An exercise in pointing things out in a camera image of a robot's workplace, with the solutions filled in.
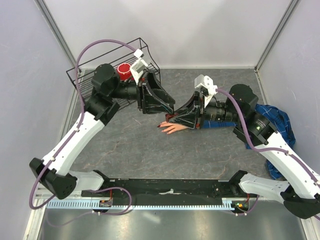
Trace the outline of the red nail polish bottle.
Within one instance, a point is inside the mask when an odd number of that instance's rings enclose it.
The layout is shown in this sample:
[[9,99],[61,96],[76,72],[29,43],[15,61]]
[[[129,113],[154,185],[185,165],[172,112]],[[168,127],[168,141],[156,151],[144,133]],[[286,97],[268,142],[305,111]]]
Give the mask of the red nail polish bottle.
[[177,116],[178,114],[177,113],[167,113],[165,115],[165,119],[166,121],[168,122],[170,119],[174,118],[175,116]]

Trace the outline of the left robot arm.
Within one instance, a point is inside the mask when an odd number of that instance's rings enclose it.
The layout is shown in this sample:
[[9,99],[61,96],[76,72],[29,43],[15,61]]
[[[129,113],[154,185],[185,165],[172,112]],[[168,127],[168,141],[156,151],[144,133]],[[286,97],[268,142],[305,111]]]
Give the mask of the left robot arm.
[[119,73],[105,63],[94,70],[91,82],[92,95],[76,123],[50,153],[29,163],[39,182],[60,200],[74,191],[92,190],[99,197],[109,193],[110,185],[101,172],[77,172],[70,168],[89,141],[119,110],[117,99],[135,100],[143,114],[174,113],[176,102],[153,71],[143,69],[138,81],[122,81]]

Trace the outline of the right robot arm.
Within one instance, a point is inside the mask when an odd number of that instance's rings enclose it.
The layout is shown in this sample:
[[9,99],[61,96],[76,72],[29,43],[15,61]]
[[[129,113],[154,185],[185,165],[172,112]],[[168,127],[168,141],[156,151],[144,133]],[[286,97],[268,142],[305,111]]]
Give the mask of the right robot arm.
[[212,94],[224,94],[224,102],[207,102],[209,91],[201,87],[166,121],[189,129],[201,129],[209,122],[234,123],[233,133],[253,151],[266,158],[284,180],[266,179],[239,170],[229,180],[229,191],[235,197],[244,193],[277,201],[301,219],[320,217],[320,176],[293,151],[285,127],[271,120],[268,113],[257,110],[258,96],[245,84],[235,84],[229,92],[213,87]]

